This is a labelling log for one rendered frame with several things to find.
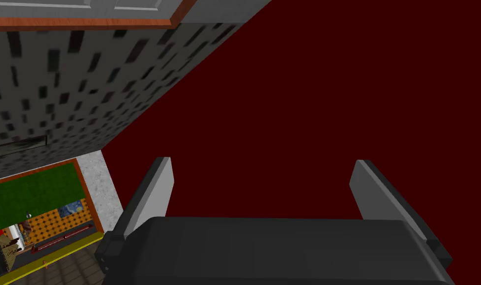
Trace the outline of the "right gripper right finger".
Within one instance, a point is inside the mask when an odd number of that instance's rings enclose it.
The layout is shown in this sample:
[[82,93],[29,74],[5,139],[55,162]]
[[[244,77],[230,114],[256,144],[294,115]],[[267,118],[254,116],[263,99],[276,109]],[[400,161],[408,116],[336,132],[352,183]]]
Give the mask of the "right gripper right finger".
[[370,160],[357,160],[349,187],[363,219],[401,220],[427,243],[439,243],[433,231]]

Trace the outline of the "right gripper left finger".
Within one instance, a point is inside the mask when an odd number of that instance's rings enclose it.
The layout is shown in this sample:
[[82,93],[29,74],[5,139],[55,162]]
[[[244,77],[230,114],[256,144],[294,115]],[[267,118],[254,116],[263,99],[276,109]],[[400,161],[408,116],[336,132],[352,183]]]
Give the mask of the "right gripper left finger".
[[126,239],[150,218],[164,217],[174,181],[171,158],[156,158],[119,217],[113,235]]

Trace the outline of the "grey panelled door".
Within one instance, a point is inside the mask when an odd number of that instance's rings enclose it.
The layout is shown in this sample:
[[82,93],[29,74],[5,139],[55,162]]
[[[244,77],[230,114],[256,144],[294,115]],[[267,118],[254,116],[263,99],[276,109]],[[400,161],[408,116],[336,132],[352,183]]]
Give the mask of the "grey panelled door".
[[168,19],[183,0],[0,0],[0,17]]

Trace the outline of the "blue wall picture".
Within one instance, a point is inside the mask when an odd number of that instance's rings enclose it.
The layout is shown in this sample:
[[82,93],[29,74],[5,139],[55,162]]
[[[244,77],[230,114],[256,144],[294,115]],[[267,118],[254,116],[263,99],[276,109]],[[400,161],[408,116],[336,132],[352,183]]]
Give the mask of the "blue wall picture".
[[67,205],[57,208],[59,217],[64,219],[70,215],[83,211],[84,206],[81,200],[74,201]]

